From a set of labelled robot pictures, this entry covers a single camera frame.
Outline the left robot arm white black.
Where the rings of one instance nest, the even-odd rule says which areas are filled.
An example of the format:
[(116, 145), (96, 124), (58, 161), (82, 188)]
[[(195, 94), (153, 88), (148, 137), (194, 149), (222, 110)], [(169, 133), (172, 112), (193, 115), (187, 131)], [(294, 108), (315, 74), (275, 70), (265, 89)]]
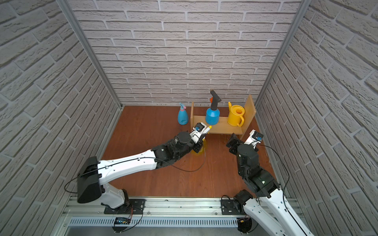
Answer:
[(130, 205), (127, 192), (113, 187), (110, 182), (134, 173), (173, 166), (194, 151), (198, 153), (206, 132), (180, 132), (173, 139), (140, 154), (113, 160), (88, 158), (77, 178), (77, 202), (86, 204), (98, 199), (102, 205), (117, 210)]

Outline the blue pressure sprayer black handle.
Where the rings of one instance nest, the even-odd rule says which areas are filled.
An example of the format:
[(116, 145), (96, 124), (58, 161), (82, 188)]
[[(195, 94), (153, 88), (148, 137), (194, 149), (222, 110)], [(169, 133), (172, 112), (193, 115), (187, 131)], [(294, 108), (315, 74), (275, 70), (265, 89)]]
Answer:
[(221, 102), (221, 98), (214, 90), (210, 90), (211, 98), (211, 106), (206, 111), (205, 120), (209, 125), (216, 125), (220, 119), (220, 111), (218, 109), (218, 104)]

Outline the yellow transparent spray bottle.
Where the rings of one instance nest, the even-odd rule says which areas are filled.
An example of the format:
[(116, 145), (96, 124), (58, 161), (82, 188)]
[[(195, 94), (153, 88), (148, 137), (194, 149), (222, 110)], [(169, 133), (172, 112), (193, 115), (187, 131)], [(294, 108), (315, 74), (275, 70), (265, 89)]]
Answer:
[(209, 133), (212, 126), (206, 126), (204, 123), (197, 123), (190, 132), (192, 141), (194, 142), (192, 152), (204, 153), (207, 148), (207, 141), (205, 136)]

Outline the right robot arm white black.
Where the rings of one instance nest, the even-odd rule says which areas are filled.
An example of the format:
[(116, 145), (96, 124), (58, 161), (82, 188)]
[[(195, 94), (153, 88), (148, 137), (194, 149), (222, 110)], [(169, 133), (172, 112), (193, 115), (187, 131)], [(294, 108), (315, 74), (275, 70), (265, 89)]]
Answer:
[(271, 236), (311, 236), (311, 230), (300, 219), (276, 179), (259, 164), (257, 146), (263, 135), (253, 130), (242, 142), (232, 134), (226, 144), (236, 156), (238, 174), (248, 190), (233, 197), (233, 209), (254, 220)]

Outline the yellow watering can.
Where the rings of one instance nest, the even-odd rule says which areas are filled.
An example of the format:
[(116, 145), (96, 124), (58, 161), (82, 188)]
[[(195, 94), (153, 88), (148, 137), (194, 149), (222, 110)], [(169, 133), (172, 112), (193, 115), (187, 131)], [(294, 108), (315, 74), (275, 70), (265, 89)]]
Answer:
[(245, 109), (240, 105), (232, 105), (228, 102), (229, 115), (227, 118), (227, 123), (231, 126), (242, 127), (244, 125), (245, 119)]

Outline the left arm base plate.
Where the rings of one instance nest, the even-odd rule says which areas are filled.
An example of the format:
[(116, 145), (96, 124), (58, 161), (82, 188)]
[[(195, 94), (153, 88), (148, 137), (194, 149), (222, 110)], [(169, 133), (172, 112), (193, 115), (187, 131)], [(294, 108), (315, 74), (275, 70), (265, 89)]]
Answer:
[(101, 203), (105, 206), (104, 214), (142, 214), (144, 211), (146, 199), (129, 199), (129, 204), (123, 204), (115, 209), (112, 209), (109, 205)]

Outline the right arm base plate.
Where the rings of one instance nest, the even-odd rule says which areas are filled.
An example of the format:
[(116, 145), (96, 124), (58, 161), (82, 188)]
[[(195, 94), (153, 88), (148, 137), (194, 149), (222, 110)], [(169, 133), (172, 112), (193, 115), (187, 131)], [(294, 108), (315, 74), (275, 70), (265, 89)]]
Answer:
[(248, 199), (228, 199), (221, 198), (220, 208), (222, 215), (247, 215), (243, 209)]

